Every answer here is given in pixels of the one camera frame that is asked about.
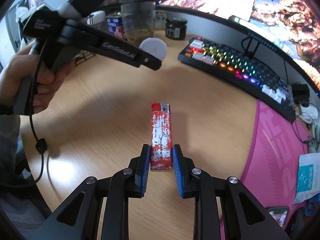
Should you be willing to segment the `red white lighter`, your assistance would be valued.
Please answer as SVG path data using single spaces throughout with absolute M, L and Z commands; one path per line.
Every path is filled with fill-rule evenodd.
M 171 170 L 173 160 L 170 105 L 153 103 L 151 110 L 151 170 Z

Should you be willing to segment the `small white round packet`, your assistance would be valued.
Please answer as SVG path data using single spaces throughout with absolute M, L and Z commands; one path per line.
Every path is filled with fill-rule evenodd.
M 159 38 L 147 38 L 140 45 L 139 49 L 149 53 L 157 59 L 164 61 L 168 48 L 164 41 Z

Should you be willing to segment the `blue luncheon meat can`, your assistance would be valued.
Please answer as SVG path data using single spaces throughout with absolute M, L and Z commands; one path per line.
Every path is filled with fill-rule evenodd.
M 126 39 L 121 12 L 114 12 L 107 15 L 106 22 L 110 34 L 124 40 Z

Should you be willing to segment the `white lid glass jar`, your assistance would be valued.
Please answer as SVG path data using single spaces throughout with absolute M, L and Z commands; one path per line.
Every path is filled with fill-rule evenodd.
M 107 32 L 106 13 L 103 10 L 92 12 L 87 17 L 87 24 L 99 31 Z

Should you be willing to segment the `clear glass tea jar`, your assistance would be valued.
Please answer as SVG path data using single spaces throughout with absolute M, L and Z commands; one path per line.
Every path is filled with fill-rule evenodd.
M 152 38 L 155 29 L 155 2 L 145 1 L 121 5 L 121 14 L 126 39 L 139 46 Z

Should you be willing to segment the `small black jar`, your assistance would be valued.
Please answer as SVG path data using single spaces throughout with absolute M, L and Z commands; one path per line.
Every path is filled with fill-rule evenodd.
M 165 23 L 165 35 L 172 40 L 184 40 L 188 21 L 183 18 L 169 17 Z

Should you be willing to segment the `pink desk mat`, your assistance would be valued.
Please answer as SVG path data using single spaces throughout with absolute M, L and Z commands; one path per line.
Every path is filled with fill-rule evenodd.
M 262 101 L 257 101 L 251 148 L 241 182 L 264 207 L 287 206 L 285 224 L 306 203 L 295 204 L 299 156 L 308 153 L 300 139 L 310 133 L 300 121 L 293 124 Z

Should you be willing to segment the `smartphone on mat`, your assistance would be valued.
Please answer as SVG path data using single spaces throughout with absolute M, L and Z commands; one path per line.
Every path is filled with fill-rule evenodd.
M 284 227 L 287 215 L 289 214 L 288 206 L 271 206 L 266 208 L 268 213 L 277 221 L 280 227 Z

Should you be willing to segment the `RGB mechanical keyboard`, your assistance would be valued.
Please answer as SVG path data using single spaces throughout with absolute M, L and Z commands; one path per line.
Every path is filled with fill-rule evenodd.
M 260 61 L 201 37 L 192 38 L 178 60 L 241 88 L 294 122 L 296 115 L 287 83 Z

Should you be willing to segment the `teal white tissue packet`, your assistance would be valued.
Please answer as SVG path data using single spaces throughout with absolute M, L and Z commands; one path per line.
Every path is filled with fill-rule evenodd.
M 319 153 L 299 156 L 295 204 L 302 203 L 319 194 L 319 165 Z

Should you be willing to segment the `curved computer monitor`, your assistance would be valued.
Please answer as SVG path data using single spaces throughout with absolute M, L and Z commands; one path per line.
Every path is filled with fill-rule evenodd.
M 157 0 L 233 20 L 274 43 L 319 85 L 319 20 L 303 0 Z

